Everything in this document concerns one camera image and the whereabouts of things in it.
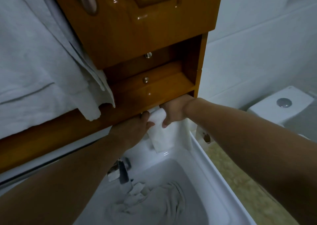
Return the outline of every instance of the tiled floor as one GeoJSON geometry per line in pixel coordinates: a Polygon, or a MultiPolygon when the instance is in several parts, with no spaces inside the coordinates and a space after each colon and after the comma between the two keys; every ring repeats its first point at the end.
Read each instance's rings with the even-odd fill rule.
{"type": "Polygon", "coordinates": [[[212,143],[204,150],[257,225],[298,225],[282,206],[235,165],[218,144],[212,143]]]}

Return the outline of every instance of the hanging towel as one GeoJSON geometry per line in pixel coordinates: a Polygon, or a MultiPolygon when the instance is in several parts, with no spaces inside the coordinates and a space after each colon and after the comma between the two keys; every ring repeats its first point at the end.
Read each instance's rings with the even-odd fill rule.
{"type": "Polygon", "coordinates": [[[192,140],[187,119],[179,122],[172,122],[168,127],[162,128],[162,123],[166,118],[163,108],[150,114],[149,122],[154,122],[147,133],[157,153],[167,151],[174,146],[182,146],[188,150],[192,148],[192,140]]]}
{"type": "Polygon", "coordinates": [[[184,195],[176,182],[152,190],[137,183],[122,203],[108,208],[109,222],[104,224],[173,225],[184,209],[184,195]]]}
{"type": "Polygon", "coordinates": [[[96,99],[114,105],[105,76],[66,37],[44,0],[0,0],[0,104],[54,83],[88,120],[100,116],[96,99]],[[104,91],[95,92],[102,99],[91,93],[92,82],[104,91]]]}

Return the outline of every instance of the white paper towel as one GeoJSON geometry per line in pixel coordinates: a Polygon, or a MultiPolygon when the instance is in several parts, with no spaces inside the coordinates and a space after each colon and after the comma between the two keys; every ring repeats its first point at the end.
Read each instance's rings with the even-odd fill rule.
{"type": "Polygon", "coordinates": [[[192,148],[192,141],[189,131],[188,119],[179,122],[172,122],[168,127],[162,128],[162,123],[166,117],[163,108],[151,113],[149,122],[154,122],[147,133],[153,143],[157,153],[167,151],[174,146],[183,146],[187,150],[192,148]]]}

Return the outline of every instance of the cloth in sink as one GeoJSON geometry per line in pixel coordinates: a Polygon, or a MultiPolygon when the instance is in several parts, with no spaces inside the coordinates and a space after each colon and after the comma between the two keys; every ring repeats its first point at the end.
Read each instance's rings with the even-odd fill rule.
{"type": "Polygon", "coordinates": [[[149,190],[137,183],[120,204],[111,205],[109,224],[172,225],[185,209],[183,192],[176,182],[149,190]]]}

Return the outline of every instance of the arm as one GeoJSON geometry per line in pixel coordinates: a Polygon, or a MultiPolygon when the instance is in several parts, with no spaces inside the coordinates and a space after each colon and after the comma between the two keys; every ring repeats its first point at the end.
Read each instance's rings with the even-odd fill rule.
{"type": "Polygon", "coordinates": [[[0,197],[1,224],[72,224],[114,162],[153,126],[149,112],[43,168],[0,197]]]}
{"type": "Polygon", "coordinates": [[[317,224],[317,144],[241,110],[181,96],[162,105],[166,127],[189,118],[300,224],[317,224]]]}

